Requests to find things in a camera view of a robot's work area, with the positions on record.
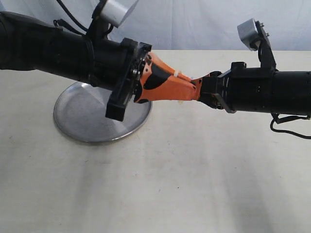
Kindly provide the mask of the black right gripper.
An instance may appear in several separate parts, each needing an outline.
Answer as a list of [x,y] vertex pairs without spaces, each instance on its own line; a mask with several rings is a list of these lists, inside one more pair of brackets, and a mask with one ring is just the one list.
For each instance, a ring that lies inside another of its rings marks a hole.
[[200,102],[213,109],[225,110],[229,114],[236,113],[228,98],[230,76],[231,70],[225,73],[213,71],[201,78],[192,79],[191,83],[195,86],[193,100],[200,98]]

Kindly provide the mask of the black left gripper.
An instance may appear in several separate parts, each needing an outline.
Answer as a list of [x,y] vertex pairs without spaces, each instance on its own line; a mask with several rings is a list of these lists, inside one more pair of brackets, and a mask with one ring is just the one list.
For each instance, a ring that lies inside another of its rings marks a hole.
[[182,73],[174,77],[176,69],[164,63],[155,53],[148,53],[152,46],[125,38],[121,42],[125,59],[117,73],[117,82],[106,104],[105,117],[124,120],[124,114],[135,91],[136,103],[157,100],[193,100],[195,86],[191,78]]

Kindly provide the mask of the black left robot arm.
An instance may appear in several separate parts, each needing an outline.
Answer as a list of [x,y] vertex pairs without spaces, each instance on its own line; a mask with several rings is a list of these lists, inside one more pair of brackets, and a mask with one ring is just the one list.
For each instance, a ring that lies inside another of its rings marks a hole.
[[69,33],[33,17],[0,14],[2,70],[41,70],[111,90],[105,116],[123,121],[128,102],[198,100],[200,80],[170,68],[151,45],[125,38],[111,41],[93,22],[83,35]]

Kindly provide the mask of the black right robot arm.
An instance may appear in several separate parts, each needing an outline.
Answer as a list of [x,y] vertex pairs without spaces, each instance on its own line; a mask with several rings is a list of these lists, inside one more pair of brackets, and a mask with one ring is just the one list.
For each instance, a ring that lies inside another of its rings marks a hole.
[[311,113],[310,71],[247,68],[233,62],[225,73],[209,73],[199,80],[199,102],[228,113],[237,111],[307,116]]

